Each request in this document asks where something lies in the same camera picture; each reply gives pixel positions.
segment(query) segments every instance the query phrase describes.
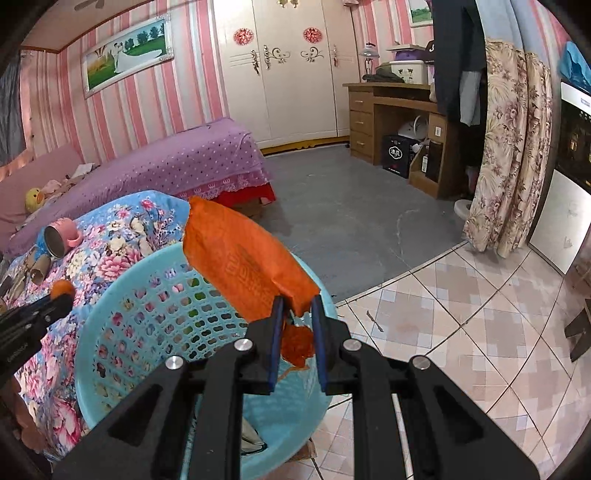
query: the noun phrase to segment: red flower decal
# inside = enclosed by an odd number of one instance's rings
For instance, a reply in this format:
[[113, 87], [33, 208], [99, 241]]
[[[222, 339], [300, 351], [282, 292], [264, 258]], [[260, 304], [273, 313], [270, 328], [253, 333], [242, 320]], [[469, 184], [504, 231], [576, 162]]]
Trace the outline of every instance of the red flower decal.
[[322, 41], [322, 32], [316, 27], [308, 27], [304, 30], [304, 38], [310, 43]]
[[234, 32], [234, 41], [238, 45], [248, 45], [254, 37], [255, 34], [250, 28], [239, 28]]

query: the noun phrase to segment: blue cloth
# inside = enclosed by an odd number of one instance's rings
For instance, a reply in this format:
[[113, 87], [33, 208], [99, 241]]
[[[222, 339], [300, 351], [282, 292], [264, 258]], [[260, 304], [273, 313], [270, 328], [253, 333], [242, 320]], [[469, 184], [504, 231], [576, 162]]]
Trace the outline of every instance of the blue cloth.
[[560, 73], [573, 86], [591, 93], [591, 68], [577, 45], [571, 41], [564, 46], [564, 53], [560, 59]]

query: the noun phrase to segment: ceramic tile floor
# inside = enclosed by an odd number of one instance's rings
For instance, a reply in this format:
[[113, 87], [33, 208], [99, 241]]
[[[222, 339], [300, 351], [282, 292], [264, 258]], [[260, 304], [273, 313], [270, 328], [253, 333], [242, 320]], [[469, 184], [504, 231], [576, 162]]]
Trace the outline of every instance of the ceramic tile floor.
[[[545, 480], [591, 418], [591, 351], [571, 363], [564, 337], [585, 295], [591, 296], [591, 288], [574, 273], [563, 279], [528, 247], [502, 259], [464, 242], [340, 302], [337, 311], [354, 337], [385, 356], [430, 357]], [[335, 397], [313, 436], [314, 462], [284, 465], [268, 479], [351, 480], [352, 418], [350, 398]]]

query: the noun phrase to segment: dark jacket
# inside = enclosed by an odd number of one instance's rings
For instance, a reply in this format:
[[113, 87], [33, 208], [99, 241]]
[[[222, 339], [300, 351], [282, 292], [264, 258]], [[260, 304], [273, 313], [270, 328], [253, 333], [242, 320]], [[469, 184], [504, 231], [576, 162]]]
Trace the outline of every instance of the dark jacket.
[[462, 72], [486, 68], [484, 32], [475, 0], [433, 0], [437, 107], [449, 120], [460, 119]]

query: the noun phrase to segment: yellow baseboard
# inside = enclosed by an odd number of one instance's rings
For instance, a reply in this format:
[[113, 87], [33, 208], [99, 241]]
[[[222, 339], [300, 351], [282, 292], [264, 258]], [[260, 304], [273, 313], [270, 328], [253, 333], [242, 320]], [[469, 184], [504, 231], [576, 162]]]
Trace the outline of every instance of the yellow baseboard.
[[344, 135], [342, 137], [315, 138], [314, 140], [303, 140], [301, 142], [287, 143], [285, 145], [278, 145], [276, 147], [262, 148], [261, 152], [263, 155], [271, 155], [273, 153], [282, 153], [291, 150], [301, 150], [302, 148], [313, 148], [318, 147], [320, 145], [330, 145], [333, 143], [342, 143], [348, 141], [348, 135]]

